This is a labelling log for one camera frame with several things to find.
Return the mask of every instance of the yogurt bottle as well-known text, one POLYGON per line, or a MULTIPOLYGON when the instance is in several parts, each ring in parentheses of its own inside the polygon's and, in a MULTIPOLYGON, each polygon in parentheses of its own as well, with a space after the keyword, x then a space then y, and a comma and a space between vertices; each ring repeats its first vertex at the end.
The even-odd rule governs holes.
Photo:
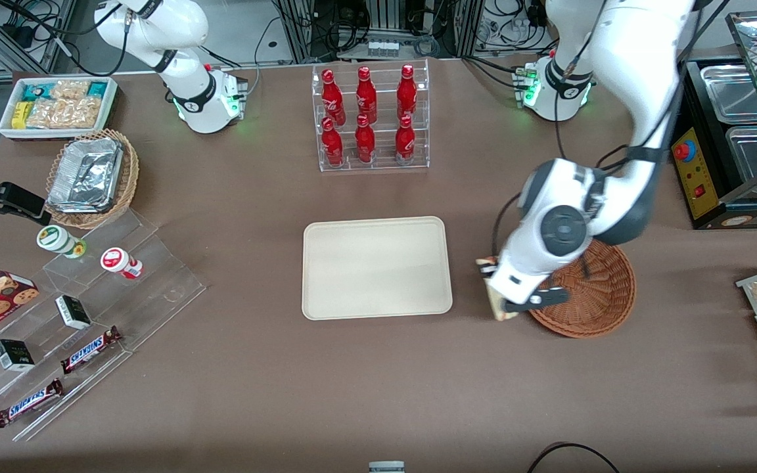
POLYGON ((70 259, 80 258, 87 251, 87 243, 84 240, 70 235, 60 225, 43 227, 37 234, 37 246, 70 259))
POLYGON ((119 273, 127 279, 142 275, 142 261, 136 261, 129 252, 121 248, 111 248, 101 256, 101 267, 111 273, 119 273))

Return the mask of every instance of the red emergency stop button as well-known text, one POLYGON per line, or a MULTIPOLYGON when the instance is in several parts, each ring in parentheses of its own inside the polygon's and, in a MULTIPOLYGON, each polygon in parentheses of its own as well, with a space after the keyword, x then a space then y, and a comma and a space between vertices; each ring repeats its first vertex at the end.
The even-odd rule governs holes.
POLYGON ((688 153, 690 152, 688 145, 685 143, 680 143, 674 147, 674 158, 679 159, 679 161, 682 161, 685 158, 688 158, 688 153))

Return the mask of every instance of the acrylic bottle rack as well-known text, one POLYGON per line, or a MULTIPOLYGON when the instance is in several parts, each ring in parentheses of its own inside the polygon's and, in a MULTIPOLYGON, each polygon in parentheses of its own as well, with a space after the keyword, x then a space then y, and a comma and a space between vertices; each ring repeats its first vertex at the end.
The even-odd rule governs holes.
POLYGON ((127 210, 83 237, 87 252, 81 258, 57 256, 32 277, 40 295, 27 309, 0 323, 0 338, 24 341, 35 365, 24 373, 6 371, 0 365, 0 410, 38 392, 55 378, 63 383, 65 395, 18 417, 1 429, 6 432, 3 435, 14 441, 34 437, 205 290, 155 232, 153 224, 127 210), (124 248, 142 261, 139 278, 125 279, 102 269, 99 258, 111 246, 124 248), (90 327, 75 330, 64 325, 55 305, 61 294, 81 300, 92 319, 90 327), (114 325, 123 336, 120 341, 63 375, 60 360, 114 325))
POLYGON ((405 170, 411 168, 428 168, 430 164, 430 107, 428 76, 428 62, 426 60, 409 60, 409 62, 370 62, 370 76, 376 87, 378 98, 378 121, 372 124, 376 137, 376 156, 372 164, 364 164, 357 157, 355 144, 356 119, 358 105, 355 90, 358 87, 358 66, 349 63, 324 64, 314 66, 312 70, 311 98, 313 114, 315 114, 315 134, 317 135, 317 155, 321 171, 369 171, 382 169, 384 171, 405 170), (399 129, 399 117, 396 114, 396 89, 399 87, 402 66, 414 66, 414 82, 417 83, 417 110, 412 116, 411 128, 414 129, 414 159, 407 166, 400 166, 396 162, 396 131, 399 129), (333 168, 329 165, 323 152, 321 135, 321 120, 325 117, 323 108, 323 81, 321 72, 331 69, 334 81, 343 94, 343 108, 346 112, 346 123, 337 128, 343 140, 343 166, 333 168))

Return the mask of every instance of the table surface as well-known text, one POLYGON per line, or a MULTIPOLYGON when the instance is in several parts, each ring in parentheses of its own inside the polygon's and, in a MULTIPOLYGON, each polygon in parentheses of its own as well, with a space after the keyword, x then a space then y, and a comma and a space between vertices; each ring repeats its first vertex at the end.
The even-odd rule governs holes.
MULTIPOLYGON (((432 167, 381 175, 318 171, 310 66, 264 69, 246 119, 214 135, 177 119, 156 75, 118 76, 133 207, 211 287, 33 440, 0 431, 0 470, 513 472, 574 441, 622 471, 757 471, 757 326, 734 286, 757 273, 757 231, 691 230, 666 165, 652 223, 622 246, 639 292, 621 328, 572 340, 529 315, 497 323, 474 260, 557 155, 555 127, 459 60, 429 64, 432 167), (418 215, 446 225, 450 312, 303 317, 306 225, 418 215)), ((595 87, 561 129, 568 158, 592 164, 631 122, 595 87)), ((59 149, 3 139, 0 181, 43 194, 59 149)), ((37 229, 0 216, 0 269, 40 270, 37 229)), ((538 471, 603 468, 576 450, 538 471)))

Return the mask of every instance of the beige tray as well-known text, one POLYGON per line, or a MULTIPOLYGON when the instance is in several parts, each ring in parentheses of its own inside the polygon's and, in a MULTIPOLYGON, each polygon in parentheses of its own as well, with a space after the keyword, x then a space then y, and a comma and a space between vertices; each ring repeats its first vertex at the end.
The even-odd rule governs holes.
POLYGON ((303 234, 303 314, 311 320, 451 309, 446 228, 436 217, 318 222, 303 234))

